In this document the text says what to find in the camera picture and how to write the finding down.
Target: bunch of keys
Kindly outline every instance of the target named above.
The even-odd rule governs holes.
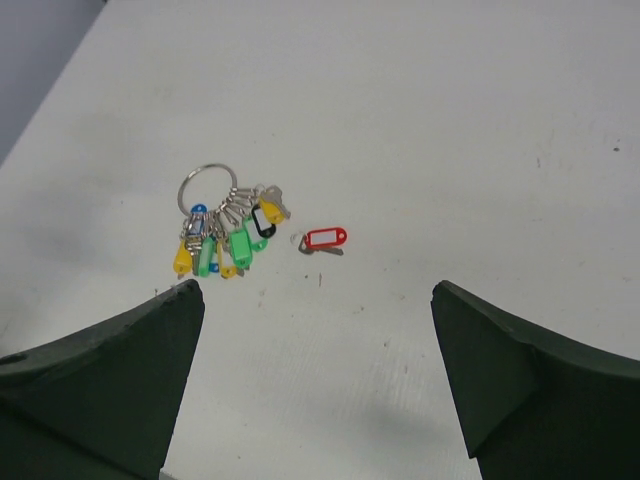
[[[198,204],[187,211],[184,190],[195,175],[208,168],[221,168],[229,173],[229,194],[214,210]],[[173,264],[178,278],[189,272],[200,277],[210,273],[219,273],[222,278],[244,276],[253,254],[264,250],[268,239],[275,235],[276,225],[291,218],[279,187],[238,188],[233,170],[220,163],[198,167],[185,178],[178,190],[178,207],[187,216]]]
[[[311,230],[302,235],[298,251],[305,255],[312,255],[315,252],[331,253],[333,255],[344,255],[339,246],[347,241],[347,231],[341,227],[323,228]]]

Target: light green key tag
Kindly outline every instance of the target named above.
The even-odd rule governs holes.
[[[245,270],[249,268],[253,261],[253,253],[251,252],[249,234],[244,228],[239,228],[229,235],[229,247],[234,265]]]
[[[200,259],[198,261],[198,275],[200,277],[209,276],[209,264],[211,263],[211,257],[213,256],[213,247],[215,242],[213,238],[207,237],[202,242],[202,250],[200,250]]]
[[[258,233],[258,227],[256,227],[256,222],[253,218],[246,218],[244,221],[244,229],[247,231],[249,235],[249,243],[251,244],[251,250],[254,252],[261,252],[265,248],[267,248],[267,244],[269,240],[266,238],[262,238]]]

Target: tabletop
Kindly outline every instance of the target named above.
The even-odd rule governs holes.
[[[0,168],[0,353],[177,282],[176,192],[222,162],[292,212],[207,313],[179,480],[479,479],[443,279],[640,358],[640,6],[111,0]],[[228,179],[194,179],[213,205]],[[342,226],[342,257],[298,231]]]

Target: metal ring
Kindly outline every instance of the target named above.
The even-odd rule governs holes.
[[[236,174],[234,173],[233,170],[231,170],[229,167],[227,167],[223,163],[209,163],[207,165],[202,165],[201,167],[196,168],[189,175],[187,175],[187,178],[183,180],[182,185],[180,185],[180,188],[178,189],[178,208],[187,217],[191,215],[191,212],[187,210],[187,208],[184,206],[184,200],[182,198],[184,196],[184,191],[193,177],[195,177],[197,174],[199,174],[200,172],[208,168],[221,168],[225,170],[231,176],[231,188],[232,189],[238,188],[238,177],[236,177]]]

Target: red key tag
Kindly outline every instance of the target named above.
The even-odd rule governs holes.
[[[347,231],[341,227],[311,230],[304,236],[307,248],[322,249],[337,247],[347,241]]]

